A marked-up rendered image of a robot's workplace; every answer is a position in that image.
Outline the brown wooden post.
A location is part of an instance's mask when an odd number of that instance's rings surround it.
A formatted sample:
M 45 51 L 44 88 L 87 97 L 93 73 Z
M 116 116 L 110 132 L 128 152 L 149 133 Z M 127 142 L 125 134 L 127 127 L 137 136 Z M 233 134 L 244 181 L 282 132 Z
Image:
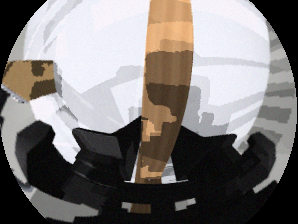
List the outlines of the brown wooden post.
M 138 151 L 137 159 L 138 159 L 138 161 L 137 161 L 137 167 L 136 167 L 136 176 L 134 176 L 133 184 L 161 184 L 162 179 L 160 179 L 160 180 L 150 179 L 150 181 L 148 181 L 148 179 L 141 179 L 141 176 L 140 176 L 141 147 L 140 147 L 140 151 Z M 129 213 L 150 214 L 150 208 L 152 208 L 152 204 L 130 204 L 130 212 Z

